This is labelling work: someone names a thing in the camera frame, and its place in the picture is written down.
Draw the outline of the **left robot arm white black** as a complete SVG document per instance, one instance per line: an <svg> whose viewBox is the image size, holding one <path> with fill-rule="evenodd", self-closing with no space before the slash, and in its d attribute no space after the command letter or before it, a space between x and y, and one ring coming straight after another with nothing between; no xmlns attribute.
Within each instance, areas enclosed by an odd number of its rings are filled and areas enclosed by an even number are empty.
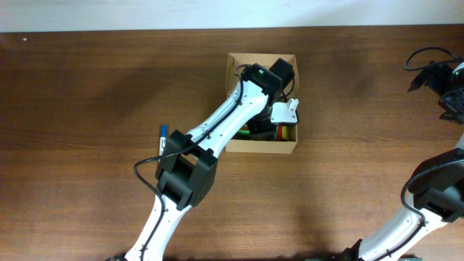
<svg viewBox="0 0 464 261"><path fill-rule="evenodd" d="M297 99L285 93L295 84L291 63L277 59L269 68L239 65L232 94L200 125L183 134L173 131L160 156L138 161L135 176L155 196L154 206L136 243L113 258L161 260L182 217L210 191L218 157L244 126L252 136L276 135L279 125L296 125Z"/></svg>

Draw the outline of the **orange utility knife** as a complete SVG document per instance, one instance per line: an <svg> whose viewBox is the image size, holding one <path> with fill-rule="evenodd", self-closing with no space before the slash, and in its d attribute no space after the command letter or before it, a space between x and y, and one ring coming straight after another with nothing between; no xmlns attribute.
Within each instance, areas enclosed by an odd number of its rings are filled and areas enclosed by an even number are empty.
<svg viewBox="0 0 464 261"><path fill-rule="evenodd" d="M278 130L276 134L276 141L282 141L282 124L278 124Z"/></svg>

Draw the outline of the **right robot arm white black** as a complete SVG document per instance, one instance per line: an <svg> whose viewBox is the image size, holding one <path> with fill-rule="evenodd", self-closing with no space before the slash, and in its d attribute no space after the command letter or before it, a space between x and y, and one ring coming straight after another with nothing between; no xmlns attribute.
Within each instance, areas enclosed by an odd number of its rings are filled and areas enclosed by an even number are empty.
<svg viewBox="0 0 464 261"><path fill-rule="evenodd" d="M409 90L428 86L445 110L440 116L463 124L463 63L454 70L430 64ZM448 152L417 166L400 193L402 207L380 230L346 248L338 260L405 260L425 236L463 217L463 139Z"/></svg>

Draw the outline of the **green tape roll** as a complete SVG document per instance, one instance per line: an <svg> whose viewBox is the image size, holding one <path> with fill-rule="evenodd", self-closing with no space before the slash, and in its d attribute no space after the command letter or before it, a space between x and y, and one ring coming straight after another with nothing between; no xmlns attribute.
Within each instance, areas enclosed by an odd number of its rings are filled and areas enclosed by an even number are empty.
<svg viewBox="0 0 464 261"><path fill-rule="evenodd" d="M233 137L233 139L238 139L238 140L249 140L250 138L251 138L251 134L250 134L248 127L246 126L240 128Z"/></svg>

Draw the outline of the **blue white marker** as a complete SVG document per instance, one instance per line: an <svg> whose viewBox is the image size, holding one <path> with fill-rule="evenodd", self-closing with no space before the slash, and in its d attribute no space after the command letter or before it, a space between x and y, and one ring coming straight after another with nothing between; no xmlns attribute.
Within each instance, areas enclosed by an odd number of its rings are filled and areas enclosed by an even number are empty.
<svg viewBox="0 0 464 261"><path fill-rule="evenodd" d="M160 135L159 135L159 156L162 156L164 152L166 138L167 138L167 126L161 125Z"/></svg>

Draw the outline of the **brown cardboard box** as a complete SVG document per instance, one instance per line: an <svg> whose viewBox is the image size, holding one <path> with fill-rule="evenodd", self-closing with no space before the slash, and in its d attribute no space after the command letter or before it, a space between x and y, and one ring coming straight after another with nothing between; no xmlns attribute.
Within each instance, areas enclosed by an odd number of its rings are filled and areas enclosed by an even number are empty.
<svg viewBox="0 0 464 261"><path fill-rule="evenodd" d="M292 65L295 72L295 87L291 89L291 84L288 83L284 89L287 99L297 98L299 90L299 73L297 70L297 60L294 54L249 54L249 53L229 53L227 59L227 71L225 77L226 95L230 96L233 90L239 84L239 79L233 75L234 70L242 64L258 63L265 68L269 68L279 58L286 60ZM231 139L224 150L226 152L247 152L247 153L275 153L275 154L291 154L297 145L298 135L297 126L289 126L290 141L255 141L255 140L238 140Z"/></svg>

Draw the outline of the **yellow highlighter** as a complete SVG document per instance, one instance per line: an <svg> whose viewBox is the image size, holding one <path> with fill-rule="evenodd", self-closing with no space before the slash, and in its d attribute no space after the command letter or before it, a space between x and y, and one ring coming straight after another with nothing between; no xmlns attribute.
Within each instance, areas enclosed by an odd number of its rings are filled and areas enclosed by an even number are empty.
<svg viewBox="0 0 464 261"><path fill-rule="evenodd" d="M289 126L286 126L286 125L282 126L282 135L281 135L281 140L282 141L290 141L291 140L290 130L291 130L291 128Z"/></svg>

